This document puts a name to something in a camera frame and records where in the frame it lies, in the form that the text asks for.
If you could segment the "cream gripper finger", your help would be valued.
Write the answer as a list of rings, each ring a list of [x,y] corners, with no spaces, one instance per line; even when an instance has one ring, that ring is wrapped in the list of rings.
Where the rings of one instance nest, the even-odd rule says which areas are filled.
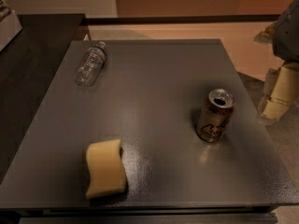
[[[272,125],[279,121],[299,98],[299,63],[285,62],[268,70],[263,97],[258,105],[258,121]]]

